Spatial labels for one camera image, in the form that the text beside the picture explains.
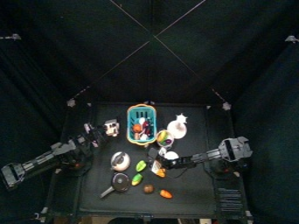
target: orange toy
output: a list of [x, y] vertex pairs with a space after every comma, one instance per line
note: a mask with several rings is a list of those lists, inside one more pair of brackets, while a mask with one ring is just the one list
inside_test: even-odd
[[141, 124], [138, 124], [138, 123], [136, 123], [134, 125], [133, 125], [133, 132], [134, 133], [140, 133], [141, 131], [142, 131], [142, 127], [141, 127]]
[[172, 194], [169, 192], [166, 192], [165, 190], [161, 190], [160, 191], [160, 195], [166, 198], [166, 199], [170, 199], [172, 198]]

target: small toy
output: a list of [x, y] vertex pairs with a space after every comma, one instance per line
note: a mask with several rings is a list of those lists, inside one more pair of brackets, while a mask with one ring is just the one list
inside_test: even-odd
[[140, 139], [140, 136], [137, 133], [134, 133], [134, 140], [138, 140]]
[[105, 121], [104, 129], [106, 131], [108, 136], [116, 137], [117, 134], [118, 134], [117, 119], [112, 119], [112, 120]]
[[152, 193], [154, 191], [153, 185], [144, 185], [144, 193]]
[[161, 130], [156, 135], [156, 141], [160, 143], [165, 140], [165, 138], [166, 138], [166, 131]]
[[100, 198], [104, 198], [114, 190], [117, 192], [124, 192], [128, 189], [128, 176], [122, 172], [116, 172], [112, 181], [110, 187], [100, 194]]
[[154, 175], [164, 178], [164, 173], [165, 173], [165, 169], [158, 169], [157, 172], [154, 173]]
[[132, 186], [138, 185], [141, 180], [142, 180], [142, 175], [140, 173], [137, 173], [132, 178]]
[[185, 127], [185, 119], [187, 116], [183, 114], [176, 116], [176, 120], [170, 121], [166, 126], [166, 130], [172, 133], [173, 138], [179, 139], [183, 138], [187, 133], [187, 127]]
[[161, 130], [156, 134], [156, 142], [165, 149], [169, 149], [173, 144], [173, 135], [168, 130]]
[[110, 167], [114, 171], [121, 172], [129, 166], [129, 156], [118, 151], [110, 158]]
[[140, 133], [142, 131], [141, 124], [136, 123], [132, 127], [134, 133]]
[[172, 194], [165, 190], [160, 191], [160, 195], [166, 199], [170, 199], [173, 197]]
[[145, 161], [141, 160], [141, 161], [136, 164], [136, 166], [134, 166], [134, 170], [136, 170], [137, 172], [140, 172], [144, 168], [145, 168]]

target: toy fruit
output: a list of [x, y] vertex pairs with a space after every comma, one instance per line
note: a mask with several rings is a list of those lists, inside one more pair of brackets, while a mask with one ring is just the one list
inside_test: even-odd
[[136, 186], [141, 182], [141, 179], [142, 179], [142, 175], [137, 173], [132, 179], [132, 186]]
[[169, 192], [166, 192], [165, 190], [161, 190], [160, 191], [160, 195], [166, 198], [166, 199], [170, 199], [172, 198], [172, 194]]
[[164, 178], [164, 172], [165, 172], [165, 169], [158, 169], [154, 175]]
[[142, 131], [142, 126], [141, 126], [141, 124], [138, 124], [138, 123], [136, 123], [134, 125], [133, 125], [133, 132], [134, 133], [140, 133], [141, 131]]
[[166, 131], [161, 130], [157, 137], [156, 137], [156, 141], [160, 143], [164, 141], [164, 139], [166, 138]]
[[153, 190], [154, 190], [153, 185], [144, 185], [144, 192], [145, 192], [145, 193], [152, 193]]
[[140, 172], [144, 168], [145, 168], [145, 161], [141, 160], [141, 161], [136, 164], [136, 166], [134, 166], [134, 170], [136, 170], [137, 172]]

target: toy carrot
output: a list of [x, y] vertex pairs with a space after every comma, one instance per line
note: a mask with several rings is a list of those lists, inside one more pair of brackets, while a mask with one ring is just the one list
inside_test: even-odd
[[164, 169], [158, 169], [154, 175], [157, 175], [158, 177], [164, 178], [164, 172], [165, 172]]
[[160, 195], [166, 198], [166, 199], [170, 199], [172, 198], [172, 194], [169, 192], [166, 192], [165, 190], [161, 190], [160, 191]]

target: toy frying pan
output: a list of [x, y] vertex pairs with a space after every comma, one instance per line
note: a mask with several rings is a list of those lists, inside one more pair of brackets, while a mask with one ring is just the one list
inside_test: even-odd
[[110, 187], [100, 194], [100, 198], [104, 198], [114, 190], [117, 192], [124, 192], [128, 188], [128, 184], [128, 176], [122, 172], [116, 172], [112, 177]]

